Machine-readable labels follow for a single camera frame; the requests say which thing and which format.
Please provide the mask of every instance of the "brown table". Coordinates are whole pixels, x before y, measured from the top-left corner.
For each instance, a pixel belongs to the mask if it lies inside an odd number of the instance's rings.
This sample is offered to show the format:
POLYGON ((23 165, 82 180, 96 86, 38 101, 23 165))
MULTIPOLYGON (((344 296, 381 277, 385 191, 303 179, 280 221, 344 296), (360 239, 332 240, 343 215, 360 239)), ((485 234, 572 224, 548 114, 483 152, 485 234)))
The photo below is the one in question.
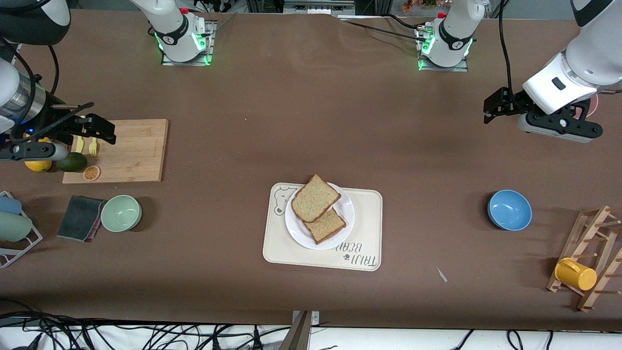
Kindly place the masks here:
MULTIPOLYGON (((330 16, 236 16, 204 68, 161 67, 147 28, 140 12, 74 11, 57 95, 110 120, 169 119, 163 181, 62 185, 61 173, 2 164, 2 189, 45 240, 0 271, 0 295, 76 317, 283 324, 321 310, 333 326, 622 328, 619 297, 585 314, 572 293, 544 289, 577 211, 622 204, 619 98, 600 97, 605 133, 589 144, 525 134, 510 117, 484 125, 483 100, 506 84, 496 21, 481 23, 468 73, 420 72, 412 42, 330 16), (314 172, 383 195, 377 271, 263 259, 271 186, 314 172), (487 219, 504 188, 533 206, 522 232, 487 219), (71 195, 118 194, 143 205, 137 232, 55 236, 71 195)), ((519 88, 578 29, 505 31, 519 88)), ((23 53, 49 87, 47 49, 23 53)))

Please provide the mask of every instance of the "halved citrus fruit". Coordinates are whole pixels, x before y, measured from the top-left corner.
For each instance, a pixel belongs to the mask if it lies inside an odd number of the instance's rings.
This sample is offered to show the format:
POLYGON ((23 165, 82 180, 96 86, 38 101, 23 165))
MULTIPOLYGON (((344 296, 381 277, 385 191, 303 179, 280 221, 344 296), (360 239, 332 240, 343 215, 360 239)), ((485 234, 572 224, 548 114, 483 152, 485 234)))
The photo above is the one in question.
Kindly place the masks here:
POLYGON ((84 169, 82 173, 82 178, 85 181, 95 181, 100 178, 101 169, 97 165, 91 165, 90 167, 84 169))

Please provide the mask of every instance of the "bread slice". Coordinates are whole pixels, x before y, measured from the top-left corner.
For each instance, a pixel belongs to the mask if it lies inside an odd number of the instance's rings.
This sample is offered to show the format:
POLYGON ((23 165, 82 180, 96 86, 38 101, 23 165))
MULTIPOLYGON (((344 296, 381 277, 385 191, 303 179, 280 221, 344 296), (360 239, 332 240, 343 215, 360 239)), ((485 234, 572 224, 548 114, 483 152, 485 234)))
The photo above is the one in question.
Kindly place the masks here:
POLYGON ((313 222, 324 215, 339 198, 341 194, 322 180, 318 174, 315 174, 298 191, 292 202, 292 208, 302 221, 313 222))
POLYGON ((311 231, 315 244, 320 244, 325 239, 332 237, 346 225, 346 222, 334 209, 330 209, 315 222, 305 222, 305 226, 311 231))

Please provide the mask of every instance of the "bowl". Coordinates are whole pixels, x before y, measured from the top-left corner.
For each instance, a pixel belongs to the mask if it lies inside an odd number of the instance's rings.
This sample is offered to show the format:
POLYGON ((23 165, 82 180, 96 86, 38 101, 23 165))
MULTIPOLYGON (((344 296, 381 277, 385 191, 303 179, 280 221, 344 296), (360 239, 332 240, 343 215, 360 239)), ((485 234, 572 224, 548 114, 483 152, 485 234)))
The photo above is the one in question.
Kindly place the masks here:
POLYGON ((520 231, 531 222, 531 206, 524 195, 511 189, 501 190, 488 203, 488 216, 504 230, 520 231))
POLYGON ((110 232, 131 230, 141 220, 142 209, 138 201, 124 194, 106 203, 101 211, 101 224, 110 232))

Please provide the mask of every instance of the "white paper scrap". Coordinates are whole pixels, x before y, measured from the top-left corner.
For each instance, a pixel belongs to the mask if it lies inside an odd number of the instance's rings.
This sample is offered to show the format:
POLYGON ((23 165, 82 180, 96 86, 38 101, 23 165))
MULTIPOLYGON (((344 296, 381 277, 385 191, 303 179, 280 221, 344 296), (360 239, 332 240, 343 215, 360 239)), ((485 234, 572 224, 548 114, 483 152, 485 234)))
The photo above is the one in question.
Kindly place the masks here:
POLYGON ((438 266, 436 267, 436 269, 439 271, 439 275, 443 279, 443 281, 445 281, 445 283, 447 283, 447 277, 445 277, 445 275, 443 275, 443 273, 440 271, 438 266))

